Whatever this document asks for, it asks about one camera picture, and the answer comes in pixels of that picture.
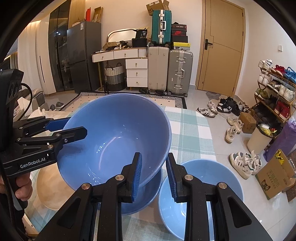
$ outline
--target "screw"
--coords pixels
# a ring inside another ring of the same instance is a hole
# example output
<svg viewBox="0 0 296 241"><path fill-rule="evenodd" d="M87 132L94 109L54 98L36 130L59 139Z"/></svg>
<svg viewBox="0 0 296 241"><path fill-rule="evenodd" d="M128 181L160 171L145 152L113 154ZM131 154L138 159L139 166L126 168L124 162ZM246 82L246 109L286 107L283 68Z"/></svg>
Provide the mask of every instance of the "screw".
<svg viewBox="0 0 296 241"><path fill-rule="evenodd" d="M187 174L187 175L185 175L185 177L184 177L187 181L191 181L192 179L193 179L193 176L192 175L189 175L189 174Z"/></svg>
<svg viewBox="0 0 296 241"><path fill-rule="evenodd" d="M117 176L115 177L115 179L116 179L117 181L122 181L122 180L124 179L124 175L117 175Z"/></svg>
<svg viewBox="0 0 296 241"><path fill-rule="evenodd" d="M219 183L219 187L222 189L227 188L227 184L226 183Z"/></svg>
<svg viewBox="0 0 296 241"><path fill-rule="evenodd" d="M87 189L89 189L90 187L91 187L91 185L90 185L89 183L84 183L84 184L81 185L81 188L82 188L83 190L87 190Z"/></svg>

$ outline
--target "black door handle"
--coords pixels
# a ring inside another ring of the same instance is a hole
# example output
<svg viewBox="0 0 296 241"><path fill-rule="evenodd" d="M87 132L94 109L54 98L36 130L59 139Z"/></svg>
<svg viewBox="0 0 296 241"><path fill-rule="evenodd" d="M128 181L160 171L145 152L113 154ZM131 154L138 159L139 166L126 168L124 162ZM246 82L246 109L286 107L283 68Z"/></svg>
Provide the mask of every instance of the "black door handle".
<svg viewBox="0 0 296 241"><path fill-rule="evenodd" d="M208 39L205 39L205 50L207 50L208 45L213 45L212 43L209 43Z"/></svg>

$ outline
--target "beige trash can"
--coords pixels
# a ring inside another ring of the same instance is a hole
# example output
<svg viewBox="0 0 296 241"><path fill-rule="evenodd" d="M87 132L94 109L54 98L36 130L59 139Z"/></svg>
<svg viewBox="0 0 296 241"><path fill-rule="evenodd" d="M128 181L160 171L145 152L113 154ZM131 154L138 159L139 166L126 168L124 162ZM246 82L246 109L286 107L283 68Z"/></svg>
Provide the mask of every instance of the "beige trash can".
<svg viewBox="0 0 296 241"><path fill-rule="evenodd" d="M271 137L267 136L259 128L259 125L256 125L256 128L252 133L250 140L247 143L247 147L250 152L254 151L256 155L259 155L272 140L272 137L273 135Z"/></svg>

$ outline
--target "laundry basket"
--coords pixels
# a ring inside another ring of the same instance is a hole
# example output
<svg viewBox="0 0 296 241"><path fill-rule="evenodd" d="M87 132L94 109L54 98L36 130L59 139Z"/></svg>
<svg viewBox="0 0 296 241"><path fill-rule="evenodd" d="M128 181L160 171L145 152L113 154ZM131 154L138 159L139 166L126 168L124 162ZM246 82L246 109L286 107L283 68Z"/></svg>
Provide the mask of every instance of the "laundry basket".
<svg viewBox="0 0 296 241"><path fill-rule="evenodd" d="M109 65L106 66L106 88L111 92L120 91L126 87L124 81L124 68L121 63L118 64L115 68L112 68Z"/></svg>
<svg viewBox="0 0 296 241"><path fill-rule="evenodd" d="M257 124L254 132L252 133L250 140L247 143L247 147L250 152L254 151L255 154L259 155L264 150L264 148L269 144L271 139L272 139L272 136L271 137L267 136Z"/></svg>

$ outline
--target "tile floor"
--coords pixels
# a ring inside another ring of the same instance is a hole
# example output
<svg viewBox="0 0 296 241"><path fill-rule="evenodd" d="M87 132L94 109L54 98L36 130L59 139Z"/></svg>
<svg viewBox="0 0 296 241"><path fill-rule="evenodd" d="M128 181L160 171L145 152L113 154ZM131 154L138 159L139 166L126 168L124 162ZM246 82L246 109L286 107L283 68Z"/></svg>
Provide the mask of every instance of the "tile floor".
<svg viewBox="0 0 296 241"><path fill-rule="evenodd" d="M197 107L206 108L209 101L205 91L195 90L190 87L188 98L186 98L187 109L196 110ZM48 105L56 104L57 101L68 103L77 94L71 92L56 93L47 96ZM238 177L244 191L244 203L252 211L255 217L261 222L274 241L282 241L296 223L296 199L288 203L285 193L280 193L271 200L267 200L255 176L248 180L243 179L231 166L229 154L248 152L247 142L251 134L241 133L235 137L232 144L225 142L225 132L229 128L226 119L221 115L215 118L208 118L212 133L216 159L227 166ZM263 165L266 164L262 154Z"/></svg>

